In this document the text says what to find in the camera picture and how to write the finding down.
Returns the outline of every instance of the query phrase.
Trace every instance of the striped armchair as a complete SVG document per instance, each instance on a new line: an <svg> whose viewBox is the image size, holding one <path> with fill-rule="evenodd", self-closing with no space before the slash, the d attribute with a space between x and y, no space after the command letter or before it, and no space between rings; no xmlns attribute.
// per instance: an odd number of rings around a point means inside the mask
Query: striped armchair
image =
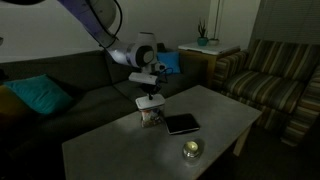
<svg viewBox="0 0 320 180"><path fill-rule="evenodd" d="M217 60L214 87L263 112L256 124L296 146L319 118L320 45L256 40Z"/></svg>

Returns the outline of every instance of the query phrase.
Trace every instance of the wooden side table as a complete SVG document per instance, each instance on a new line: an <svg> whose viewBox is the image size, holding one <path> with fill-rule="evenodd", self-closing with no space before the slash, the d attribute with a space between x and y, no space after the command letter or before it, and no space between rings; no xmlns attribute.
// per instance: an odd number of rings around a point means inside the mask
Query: wooden side table
<svg viewBox="0 0 320 180"><path fill-rule="evenodd" d="M217 59L240 51L240 46L219 44L217 46L198 46L197 43L190 43L178 46L180 56L187 56L193 59L205 59L208 61L207 87L212 88L213 73Z"/></svg>

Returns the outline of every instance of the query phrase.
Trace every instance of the gray sofa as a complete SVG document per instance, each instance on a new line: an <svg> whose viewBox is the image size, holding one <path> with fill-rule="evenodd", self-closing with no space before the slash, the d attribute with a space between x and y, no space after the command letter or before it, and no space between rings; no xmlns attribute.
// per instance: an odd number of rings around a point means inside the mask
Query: gray sofa
<svg viewBox="0 0 320 180"><path fill-rule="evenodd" d="M181 74L169 75L168 83L161 84L165 98L204 84L205 60L180 59L180 68ZM63 178L61 143L137 111L135 99L146 95L139 83L128 81L138 69L114 63L103 51L1 63L0 69L7 81L47 74L74 98L64 112L25 119L1 134L1 149L15 168L35 179L56 179L59 173Z"/></svg>

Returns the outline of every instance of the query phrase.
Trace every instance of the small box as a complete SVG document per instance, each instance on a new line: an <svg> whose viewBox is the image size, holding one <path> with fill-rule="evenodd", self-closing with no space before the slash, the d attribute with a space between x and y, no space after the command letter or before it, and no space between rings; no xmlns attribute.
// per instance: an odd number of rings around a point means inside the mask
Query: small box
<svg viewBox="0 0 320 180"><path fill-rule="evenodd" d="M136 104L141 112L142 127L152 127L163 122L165 99L161 94L155 94L152 100L148 96L137 98Z"/></svg>

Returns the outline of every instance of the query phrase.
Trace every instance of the table leg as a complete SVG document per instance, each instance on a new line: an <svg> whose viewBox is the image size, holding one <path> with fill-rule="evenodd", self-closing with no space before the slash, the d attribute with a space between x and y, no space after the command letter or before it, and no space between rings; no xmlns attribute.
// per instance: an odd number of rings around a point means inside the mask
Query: table leg
<svg viewBox="0 0 320 180"><path fill-rule="evenodd" d="M239 136L238 140L237 140L237 143L236 143L236 146L233 150L233 154L236 155L236 156L239 156L240 153L241 153L241 150L243 148L243 145L244 143L246 142L246 139L247 139L247 136L250 132L250 129L251 129L251 125L245 129L242 134Z"/></svg>

